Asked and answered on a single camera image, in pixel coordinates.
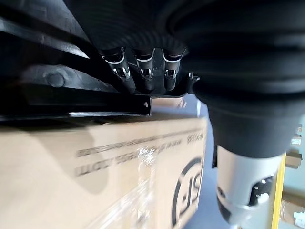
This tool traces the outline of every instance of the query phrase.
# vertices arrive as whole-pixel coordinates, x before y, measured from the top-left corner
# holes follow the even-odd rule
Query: blue floor
[[[188,94],[185,96],[185,100],[187,102],[186,112],[197,115],[197,99],[195,96]],[[201,104],[200,116],[208,116],[207,107],[204,104]],[[213,151],[214,139],[211,123],[209,122],[199,207],[184,229],[230,228],[218,210],[216,197],[217,169],[212,169]]]

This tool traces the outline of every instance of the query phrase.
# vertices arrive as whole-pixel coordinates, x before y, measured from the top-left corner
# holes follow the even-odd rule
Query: white wall
[[[303,125],[302,145],[293,146],[293,148],[299,150],[303,160],[298,169],[285,168],[284,189],[305,197],[305,116],[302,117],[300,123]]]

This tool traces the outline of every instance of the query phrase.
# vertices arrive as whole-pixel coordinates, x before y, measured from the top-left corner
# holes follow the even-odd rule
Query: black logo
[[[196,157],[192,161],[190,161],[185,168],[182,170],[180,174],[180,178],[177,182],[176,189],[175,189],[175,195],[173,197],[173,208],[172,208],[172,223],[173,227],[176,226],[178,219],[187,211],[187,209],[190,207],[192,203],[194,203],[198,197],[199,197],[199,188],[200,188],[200,182],[197,182],[198,179],[200,179],[201,170],[194,176],[191,177],[189,180],[189,186],[188,186],[188,192],[184,194],[182,202],[186,202],[186,207],[180,209],[179,213],[177,213],[177,201],[178,201],[178,195],[180,191],[181,184],[183,183],[183,178],[185,177],[186,173],[195,165],[201,164],[201,158]]]

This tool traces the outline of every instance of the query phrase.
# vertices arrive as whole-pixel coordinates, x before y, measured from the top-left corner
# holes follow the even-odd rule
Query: yellow pole
[[[281,162],[280,168],[276,176],[276,188],[275,188],[275,198],[274,198],[275,203],[273,208],[271,229],[278,229],[278,225],[279,225],[281,203],[282,203],[282,192],[284,185],[285,161],[286,161],[286,154],[283,156],[283,160]]]

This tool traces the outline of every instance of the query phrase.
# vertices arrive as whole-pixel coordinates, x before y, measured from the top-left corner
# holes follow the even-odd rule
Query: cardboard box
[[[296,228],[305,229],[305,208],[282,200],[280,220]]]
[[[302,130],[303,130],[303,125],[302,124],[299,124],[298,126],[297,126],[297,132],[302,132]]]
[[[285,165],[290,168],[299,168],[302,162],[302,155],[297,149],[290,149],[286,152]]]
[[[205,119],[3,127],[0,228],[182,228],[206,132]]]
[[[300,146],[302,144],[302,136],[295,135],[294,138],[291,140],[291,145]]]

